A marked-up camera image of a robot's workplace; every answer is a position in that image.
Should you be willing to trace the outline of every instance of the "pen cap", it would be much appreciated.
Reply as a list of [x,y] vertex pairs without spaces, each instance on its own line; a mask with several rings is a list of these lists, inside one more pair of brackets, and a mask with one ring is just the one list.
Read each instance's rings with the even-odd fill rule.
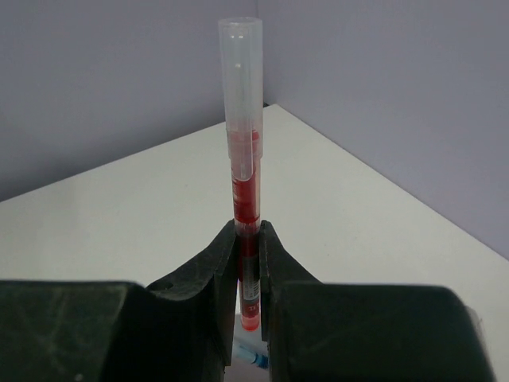
[[231,171],[246,181],[253,175],[253,162],[262,156],[262,20],[228,18],[219,28]]

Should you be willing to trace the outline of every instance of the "red pen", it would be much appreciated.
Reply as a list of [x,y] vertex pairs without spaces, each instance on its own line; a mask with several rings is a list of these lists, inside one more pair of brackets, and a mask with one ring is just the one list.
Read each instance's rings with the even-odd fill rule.
[[256,330],[260,324],[262,21],[257,18],[221,20],[220,46],[235,230],[240,242],[238,273],[242,325],[246,330]]

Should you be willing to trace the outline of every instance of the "gray wall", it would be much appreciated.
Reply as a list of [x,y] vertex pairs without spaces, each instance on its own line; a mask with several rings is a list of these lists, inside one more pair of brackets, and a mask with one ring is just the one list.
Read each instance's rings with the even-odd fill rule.
[[509,258],[509,2],[259,0],[266,101]]
[[0,200],[224,120],[217,21],[255,0],[0,1]]

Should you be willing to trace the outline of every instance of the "pen cap clip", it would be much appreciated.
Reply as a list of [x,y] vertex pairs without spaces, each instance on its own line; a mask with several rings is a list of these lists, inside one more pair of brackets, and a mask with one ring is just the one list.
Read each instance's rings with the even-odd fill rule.
[[221,20],[219,29],[231,171],[246,181],[253,175],[254,160],[262,156],[262,21],[230,18]]

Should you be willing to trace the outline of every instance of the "blue pen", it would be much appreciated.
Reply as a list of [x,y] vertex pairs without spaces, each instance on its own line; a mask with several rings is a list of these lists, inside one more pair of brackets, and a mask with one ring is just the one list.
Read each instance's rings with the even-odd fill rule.
[[233,341],[233,356],[241,360],[249,362],[250,364],[256,364],[259,368],[269,368],[269,357],[263,354],[256,353],[254,350],[249,349],[243,344]]

